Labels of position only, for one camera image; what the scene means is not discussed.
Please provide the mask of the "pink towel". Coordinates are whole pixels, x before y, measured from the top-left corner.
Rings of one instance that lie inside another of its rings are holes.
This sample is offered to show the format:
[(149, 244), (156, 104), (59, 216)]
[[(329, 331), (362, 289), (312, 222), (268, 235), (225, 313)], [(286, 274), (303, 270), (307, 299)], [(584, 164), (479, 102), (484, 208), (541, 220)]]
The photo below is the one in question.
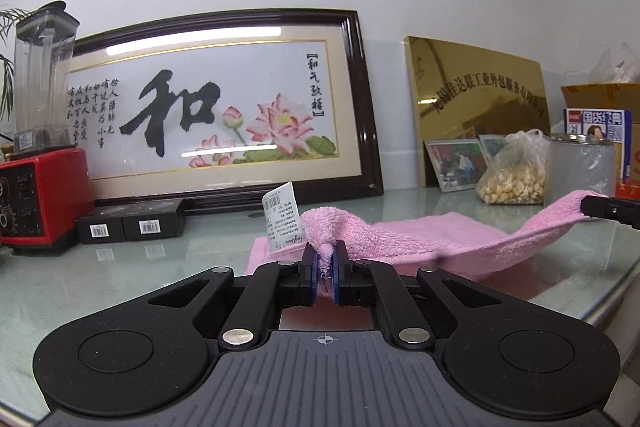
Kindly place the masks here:
[(345, 243), (349, 259), (393, 265), (401, 274), (413, 274), (421, 265), (436, 262), (442, 269), (480, 281), (534, 257), (556, 242), (573, 225), (588, 217), (580, 209), (593, 191), (574, 191), (529, 218), (513, 233), (484, 225), (461, 213), (369, 225), (336, 207), (318, 207), (300, 216), (306, 239), (270, 251), (265, 236), (255, 239), (246, 272), (279, 260), (298, 260), (307, 244), (319, 255), (320, 277), (331, 276), (335, 243)]

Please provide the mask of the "white towel label tag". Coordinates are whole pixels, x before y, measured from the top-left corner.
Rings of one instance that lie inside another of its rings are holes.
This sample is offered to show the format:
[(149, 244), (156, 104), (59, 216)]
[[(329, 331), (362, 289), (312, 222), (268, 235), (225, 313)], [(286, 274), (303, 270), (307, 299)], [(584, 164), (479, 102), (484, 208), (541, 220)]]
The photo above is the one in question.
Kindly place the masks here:
[(303, 242), (305, 232), (292, 182), (286, 182), (262, 196), (262, 210), (266, 218), (268, 246), (272, 253)]

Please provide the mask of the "blue white product box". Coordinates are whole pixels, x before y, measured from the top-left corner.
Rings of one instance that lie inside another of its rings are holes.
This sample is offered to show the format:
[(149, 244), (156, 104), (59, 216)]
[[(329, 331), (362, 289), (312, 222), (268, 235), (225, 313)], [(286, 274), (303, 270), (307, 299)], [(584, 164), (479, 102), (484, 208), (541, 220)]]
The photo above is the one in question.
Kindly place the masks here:
[(564, 130), (569, 134), (608, 140), (616, 150), (617, 179), (626, 181), (631, 167), (632, 116), (626, 109), (567, 108)]

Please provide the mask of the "plastic bag of snacks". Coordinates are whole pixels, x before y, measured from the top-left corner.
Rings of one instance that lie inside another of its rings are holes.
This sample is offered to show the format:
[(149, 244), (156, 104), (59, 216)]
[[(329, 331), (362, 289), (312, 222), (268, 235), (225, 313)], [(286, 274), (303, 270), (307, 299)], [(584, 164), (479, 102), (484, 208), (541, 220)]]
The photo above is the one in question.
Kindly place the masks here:
[(549, 145), (538, 129), (508, 134), (476, 184), (478, 197), (488, 205), (541, 204)]

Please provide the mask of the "cardboard box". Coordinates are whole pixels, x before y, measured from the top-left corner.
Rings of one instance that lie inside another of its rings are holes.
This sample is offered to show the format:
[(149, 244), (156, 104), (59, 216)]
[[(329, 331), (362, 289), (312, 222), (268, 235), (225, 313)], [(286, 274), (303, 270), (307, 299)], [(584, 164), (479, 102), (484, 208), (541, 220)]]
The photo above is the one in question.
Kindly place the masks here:
[(561, 88), (566, 108), (626, 109), (632, 116), (631, 167), (628, 184), (639, 184), (638, 83), (587, 83)]

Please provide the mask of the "black charger box right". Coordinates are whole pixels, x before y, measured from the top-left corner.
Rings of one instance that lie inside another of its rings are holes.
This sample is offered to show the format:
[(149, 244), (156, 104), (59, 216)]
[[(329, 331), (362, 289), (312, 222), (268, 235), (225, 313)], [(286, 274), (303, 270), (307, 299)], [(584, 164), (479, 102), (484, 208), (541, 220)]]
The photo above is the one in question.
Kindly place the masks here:
[(122, 212), (122, 228), (128, 242), (172, 239), (181, 236), (185, 226), (182, 199), (131, 204)]

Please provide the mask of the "black charger box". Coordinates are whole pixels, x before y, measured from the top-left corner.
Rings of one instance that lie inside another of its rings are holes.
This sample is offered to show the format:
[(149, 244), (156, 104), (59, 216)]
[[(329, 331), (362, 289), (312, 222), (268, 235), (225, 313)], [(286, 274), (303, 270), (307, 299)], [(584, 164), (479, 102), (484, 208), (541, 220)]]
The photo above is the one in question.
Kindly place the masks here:
[(172, 239), (181, 236), (185, 226), (182, 199), (131, 204), (122, 212), (122, 228), (128, 242)]
[(76, 220), (79, 242), (83, 244), (120, 243), (126, 241), (125, 206), (96, 207)]

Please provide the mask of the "silver framed photo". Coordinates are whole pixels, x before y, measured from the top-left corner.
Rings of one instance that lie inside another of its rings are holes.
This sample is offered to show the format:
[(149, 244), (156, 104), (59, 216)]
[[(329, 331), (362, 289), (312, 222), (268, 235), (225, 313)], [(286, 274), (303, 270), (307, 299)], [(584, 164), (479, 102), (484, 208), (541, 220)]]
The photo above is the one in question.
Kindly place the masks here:
[(424, 142), (442, 193), (471, 190), (487, 170), (487, 159), (479, 139)]

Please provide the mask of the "black charger box left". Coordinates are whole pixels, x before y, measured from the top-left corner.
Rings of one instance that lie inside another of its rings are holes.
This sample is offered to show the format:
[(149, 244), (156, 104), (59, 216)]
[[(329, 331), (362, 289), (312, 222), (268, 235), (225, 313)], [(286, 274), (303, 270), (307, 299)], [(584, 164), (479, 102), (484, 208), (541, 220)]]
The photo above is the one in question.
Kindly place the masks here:
[(126, 241), (125, 206), (96, 207), (76, 220), (79, 242), (83, 244), (120, 243)]

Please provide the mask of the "framed lotus embroidery picture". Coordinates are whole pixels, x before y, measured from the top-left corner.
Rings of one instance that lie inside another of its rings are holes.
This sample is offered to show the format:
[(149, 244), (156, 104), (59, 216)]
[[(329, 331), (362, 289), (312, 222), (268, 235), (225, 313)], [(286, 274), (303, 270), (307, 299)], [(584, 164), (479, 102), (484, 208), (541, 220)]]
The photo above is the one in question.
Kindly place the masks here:
[(76, 43), (63, 113), (94, 197), (177, 197), (195, 211), (381, 195), (358, 14), (201, 13)]

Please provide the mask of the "gold plaque with characters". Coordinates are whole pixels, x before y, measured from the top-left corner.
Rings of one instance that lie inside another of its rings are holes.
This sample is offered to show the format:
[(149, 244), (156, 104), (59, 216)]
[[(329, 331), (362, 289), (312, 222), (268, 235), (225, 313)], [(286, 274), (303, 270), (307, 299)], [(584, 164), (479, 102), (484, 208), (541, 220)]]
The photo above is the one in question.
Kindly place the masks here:
[(537, 62), (432, 38), (408, 36), (402, 44), (422, 186), (437, 184), (428, 141), (550, 131), (544, 78)]

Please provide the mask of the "red blender base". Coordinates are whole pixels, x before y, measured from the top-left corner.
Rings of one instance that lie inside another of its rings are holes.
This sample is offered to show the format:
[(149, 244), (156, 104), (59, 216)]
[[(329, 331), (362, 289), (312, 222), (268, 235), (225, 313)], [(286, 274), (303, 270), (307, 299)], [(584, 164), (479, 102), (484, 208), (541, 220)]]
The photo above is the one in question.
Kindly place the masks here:
[(18, 253), (74, 246), (76, 221), (93, 208), (87, 157), (78, 147), (1, 165), (1, 244)]

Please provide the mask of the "clear blender jar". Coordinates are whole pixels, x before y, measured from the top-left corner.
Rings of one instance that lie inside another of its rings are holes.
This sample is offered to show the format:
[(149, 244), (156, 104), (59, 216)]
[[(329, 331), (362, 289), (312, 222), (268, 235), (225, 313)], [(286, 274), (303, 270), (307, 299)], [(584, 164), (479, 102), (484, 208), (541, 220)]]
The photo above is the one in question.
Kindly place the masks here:
[(62, 0), (16, 24), (13, 152), (37, 155), (70, 146), (67, 76), (79, 22)]

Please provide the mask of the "green plant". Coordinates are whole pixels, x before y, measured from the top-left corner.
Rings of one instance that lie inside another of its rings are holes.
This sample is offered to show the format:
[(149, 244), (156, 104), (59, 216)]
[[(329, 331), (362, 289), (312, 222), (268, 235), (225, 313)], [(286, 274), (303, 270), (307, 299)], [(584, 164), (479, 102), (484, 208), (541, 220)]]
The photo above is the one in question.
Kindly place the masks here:
[[(1, 9), (1, 42), (6, 44), (11, 29), (21, 20), (29, 16), (29, 12), (20, 8)], [(12, 58), (1, 54), (1, 118), (10, 117), (13, 112), (14, 95), (14, 63)]]

